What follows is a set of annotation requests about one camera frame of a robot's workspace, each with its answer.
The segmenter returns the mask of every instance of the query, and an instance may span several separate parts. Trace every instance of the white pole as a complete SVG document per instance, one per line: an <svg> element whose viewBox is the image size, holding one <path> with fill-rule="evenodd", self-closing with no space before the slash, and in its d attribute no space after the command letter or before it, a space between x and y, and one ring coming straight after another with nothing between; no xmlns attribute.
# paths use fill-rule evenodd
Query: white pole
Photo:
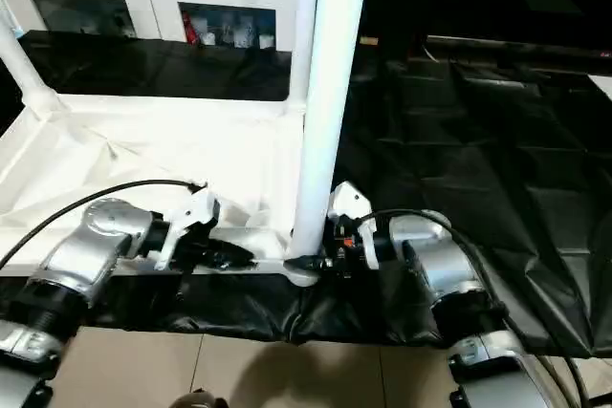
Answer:
<svg viewBox="0 0 612 408"><path fill-rule="evenodd" d="M0 59L21 88L25 105L35 111L48 112L60 105L55 91L49 88L19 45L11 28L0 20Z"/></svg>
<svg viewBox="0 0 612 408"><path fill-rule="evenodd" d="M363 0L318 0L302 164L290 257L323 235Z"/></svg>
<svg viewBox="0 0 612 408"><path fill-rule="evenodd" d="M295 10L295 45L291 61L289 102L305 103L313 53L313 31L317 0L297 0Z"/></svg>

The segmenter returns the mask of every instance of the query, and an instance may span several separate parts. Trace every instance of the black plastic sheet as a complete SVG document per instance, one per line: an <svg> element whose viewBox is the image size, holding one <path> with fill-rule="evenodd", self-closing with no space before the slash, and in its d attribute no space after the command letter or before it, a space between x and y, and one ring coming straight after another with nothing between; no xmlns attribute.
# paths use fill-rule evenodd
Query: black plastic sheet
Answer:
<svg viewBox="0 0 612 408"><path fill-rule="evenodd" d="M230 69L219 57L214 72L233 77L208 81L210 55L186 44L118 41L86 53L88 40L37 33L24 44L60 92L273 98L288 76L275 54L235 55ZM375 209L449 217L481 246L533 350L558 354L537 311L570 354L612 355L610 100L584 75L433 62L387 63L380 73L375 64L366 53L356 59L335 183L352 181ZM23 282L0 281L0 311ZM116 277L88 321L260 340L440 344L422 290L400 270L324 277L308 289L276 275Z"/></svg>

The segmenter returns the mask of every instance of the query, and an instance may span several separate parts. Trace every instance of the black fabric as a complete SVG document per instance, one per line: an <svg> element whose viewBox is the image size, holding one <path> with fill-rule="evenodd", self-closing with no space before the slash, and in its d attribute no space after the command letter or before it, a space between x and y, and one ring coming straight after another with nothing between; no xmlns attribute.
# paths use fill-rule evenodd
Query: black fabric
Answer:
<svg viewBox="0 0 612 408"><path fill-rule="evenodd" d="M219 57L215 65L234 66L214 70L235 76L222 84L206 78L206 51L103 39L92 52L89 40L95 47L98 39L37 33L23 43L61 92L273 98L287 81L275 54ZM532 308L570 354L611 356L609 99L582 75L432 62L387 63L375 73L376 64L360 51L335 183L354 182L375 209L431 208L449 217L481 246L496 292L533 350L558 354ZM9 97L9 90L0 91ZM0 311L23 282L0 281ZM117 277L88 321L260 340L441 344L416 279L395 269L325 277L308 289L274 275Z"/></svg>

